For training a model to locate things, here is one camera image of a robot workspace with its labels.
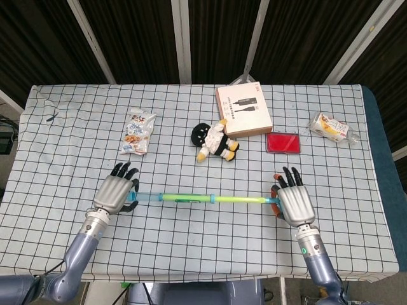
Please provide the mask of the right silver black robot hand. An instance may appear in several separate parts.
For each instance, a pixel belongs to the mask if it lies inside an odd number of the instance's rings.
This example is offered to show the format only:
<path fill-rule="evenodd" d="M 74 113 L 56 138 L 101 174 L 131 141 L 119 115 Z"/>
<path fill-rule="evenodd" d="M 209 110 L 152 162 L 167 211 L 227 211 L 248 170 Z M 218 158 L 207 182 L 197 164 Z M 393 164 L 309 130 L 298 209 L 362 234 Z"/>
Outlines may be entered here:
<path fill-rule="evenodd" d="M 283 166 L 282 169 L 285 177 L 276 173 L 274 179 L 279 184 L 271 187 L 271 206 L 275 216 L 292 227 L 311 225 L 315 211 L 299 171 L 295 167 Z"/>

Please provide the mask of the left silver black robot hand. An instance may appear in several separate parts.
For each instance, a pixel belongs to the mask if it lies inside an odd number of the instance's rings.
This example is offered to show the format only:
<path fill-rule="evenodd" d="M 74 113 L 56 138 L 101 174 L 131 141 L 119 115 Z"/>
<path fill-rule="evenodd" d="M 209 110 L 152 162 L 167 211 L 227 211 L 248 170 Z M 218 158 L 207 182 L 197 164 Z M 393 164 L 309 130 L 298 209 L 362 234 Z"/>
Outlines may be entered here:
<path fill-rule="evenodd" d="M 139 190 L 139 179 L 133 178 L 139 170 L 129 169 L 130 165 L 131 162 L 127 162 L 114 166 L 93 199 L 93 206 L 96 209 L 102 209 L 109 215 L 114 215 L 119 212 L 129 213 L 136 208 L 139 203 L 136 199 L 133 199 L 129 205 L 125 204 L 131 190 L 134 192 Z"/>

